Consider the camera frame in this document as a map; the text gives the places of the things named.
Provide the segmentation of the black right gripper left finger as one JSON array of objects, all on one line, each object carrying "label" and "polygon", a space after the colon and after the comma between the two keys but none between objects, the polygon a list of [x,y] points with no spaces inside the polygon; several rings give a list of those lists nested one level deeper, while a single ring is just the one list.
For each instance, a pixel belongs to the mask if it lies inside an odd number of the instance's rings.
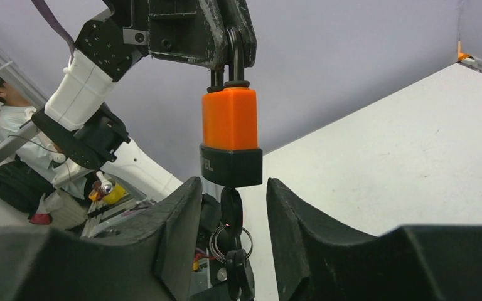
[{"label": "black right gripper left finger", "polygon": [[55,228],[0,227],[0,300],[188,300],[202,185],[79,238]]}]

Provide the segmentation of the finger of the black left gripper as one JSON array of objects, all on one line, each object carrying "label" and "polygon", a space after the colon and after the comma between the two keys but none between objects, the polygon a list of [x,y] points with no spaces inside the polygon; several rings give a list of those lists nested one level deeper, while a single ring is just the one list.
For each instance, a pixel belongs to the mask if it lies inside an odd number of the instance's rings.
[{"label": "finger of the black left gripper", "polygon": [[218,7],[224,26],[237,28],[244,48],[246,68],[255,64],[257,39],[246,0],[219,0]]},{"label": "finger of the black left gripper", "polygon": [[153,58],[207,69],[226,64],[227,38],[217,1],[149,1]]}]

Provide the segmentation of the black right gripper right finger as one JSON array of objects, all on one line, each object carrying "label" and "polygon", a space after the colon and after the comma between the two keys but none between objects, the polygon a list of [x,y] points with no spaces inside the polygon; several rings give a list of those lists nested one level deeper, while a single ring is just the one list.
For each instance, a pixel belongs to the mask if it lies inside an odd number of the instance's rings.
[{"label": "black right gripper right finger", "polygon": [[270,178],[267,215],[280,300],[482,300],[482,226],[348,226]]}]

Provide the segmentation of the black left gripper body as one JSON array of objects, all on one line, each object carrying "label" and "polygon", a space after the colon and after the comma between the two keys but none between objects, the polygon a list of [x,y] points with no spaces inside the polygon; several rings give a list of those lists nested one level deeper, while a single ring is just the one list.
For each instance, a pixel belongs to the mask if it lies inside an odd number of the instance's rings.
[{"label": "black left gripper body", "polygon": [[118,82],[141,58],[147,47],[124,42],[126,28],[145,31],[148,22],[147,1],[106,0],[101,13],[88,20],[75,40],[75,47],[102,71]]}]

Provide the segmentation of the orange Opel padlock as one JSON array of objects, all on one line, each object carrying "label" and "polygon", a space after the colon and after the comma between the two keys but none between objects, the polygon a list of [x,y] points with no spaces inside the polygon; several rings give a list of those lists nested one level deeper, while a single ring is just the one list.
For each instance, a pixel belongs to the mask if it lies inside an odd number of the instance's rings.
[{"label": "orange Opel padlock", "polygon": [[239,31],[229,26],[227,62],[212,70],[202,98],[202,176],[229,188],[262,184],[263,153],[259,147],[257,94],[245,79],[244,48]]}]

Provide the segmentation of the black-headed dark spare key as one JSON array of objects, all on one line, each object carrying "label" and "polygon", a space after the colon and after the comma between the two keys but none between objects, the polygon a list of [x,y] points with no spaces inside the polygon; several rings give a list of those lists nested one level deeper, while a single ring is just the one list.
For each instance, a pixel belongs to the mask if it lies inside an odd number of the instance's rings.
[{"label": "black-headed dark spare key", "polygon": [[235,271],[236,254],[237,252],[235,250],[231,250],[227,253],[226,259],[225,259],[228,295],[231,300],[238,300],[239,293],[240,293],[239,285],[237,283],[237,273]]}]

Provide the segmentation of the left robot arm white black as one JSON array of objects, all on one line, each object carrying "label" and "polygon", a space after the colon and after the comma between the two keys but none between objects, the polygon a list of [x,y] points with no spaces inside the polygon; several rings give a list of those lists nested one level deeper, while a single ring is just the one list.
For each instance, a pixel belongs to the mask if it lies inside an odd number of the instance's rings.
[{"label": "left robot arm white black", "polygon": [[105,103],[120,79],[150,56],[210,71],[202,100],[202,176],[231,190],[262,183],[257,97],[245,79],[257,39],[245,1],[107,1],[76,38],[46,2],[34,6],[67,42],[70,61],[58,89],[32,120],[69,159],[156,201],[178,187]]}]

